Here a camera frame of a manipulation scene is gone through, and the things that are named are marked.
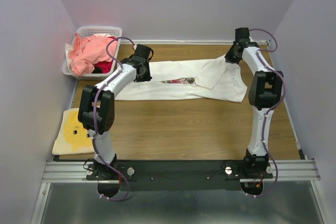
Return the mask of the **white floral print t-shirt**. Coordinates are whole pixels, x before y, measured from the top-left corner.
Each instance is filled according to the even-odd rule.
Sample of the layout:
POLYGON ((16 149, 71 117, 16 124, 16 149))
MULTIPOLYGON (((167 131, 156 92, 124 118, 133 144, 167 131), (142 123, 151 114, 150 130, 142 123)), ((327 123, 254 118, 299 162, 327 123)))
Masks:
POLYGON ((209 98, 242 102, 247 86, 239 65, 216 59, 159 61, 150 63, 151 81, 132 82, 118 95, 119 101, 189 100, 209 98))

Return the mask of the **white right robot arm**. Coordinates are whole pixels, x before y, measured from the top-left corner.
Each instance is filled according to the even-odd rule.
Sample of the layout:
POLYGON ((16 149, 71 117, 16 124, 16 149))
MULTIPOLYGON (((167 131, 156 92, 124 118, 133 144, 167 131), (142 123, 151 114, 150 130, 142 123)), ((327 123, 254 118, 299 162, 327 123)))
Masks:
POLYGON ((286 94, 281 71, 275 70, 261 53, 260 46, 250 38, 250 29, 235 29, 235 40, 225 56, 227 63, 247 63, 253 74, 248 101, 253 110, 251 138, 242 160, 225 163, 228 179, 271 178, 268 137, 275 108, 286 94))

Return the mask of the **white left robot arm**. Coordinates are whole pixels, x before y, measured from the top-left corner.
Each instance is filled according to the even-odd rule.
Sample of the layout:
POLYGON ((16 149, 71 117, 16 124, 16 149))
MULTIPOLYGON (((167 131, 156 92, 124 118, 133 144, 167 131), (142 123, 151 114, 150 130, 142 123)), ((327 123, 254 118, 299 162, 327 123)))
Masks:
POLYGON ((94 165, 104 179, 116 175, 117 157, 112 146, 110 129, 115 118, 115 98, 132 82, 152 79, 149 62, 154 55, 152 48, 138 44, 134 53, 121 61, 106 79, 95 86, 83 88, 78 111, 78 121, 88 131, 94 149, 94 165))

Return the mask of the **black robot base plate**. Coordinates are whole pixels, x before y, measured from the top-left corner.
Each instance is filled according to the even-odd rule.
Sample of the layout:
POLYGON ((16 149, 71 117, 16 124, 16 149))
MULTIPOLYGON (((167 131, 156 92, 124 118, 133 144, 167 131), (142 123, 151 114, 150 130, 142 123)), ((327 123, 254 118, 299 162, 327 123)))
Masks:
POLYGON ((273 177, 270 165, 250 166, 242 160, 118 160, 116 172, 97 161, 86 168, 87 180, 103 191, 240 190, 243 181, 273 177))

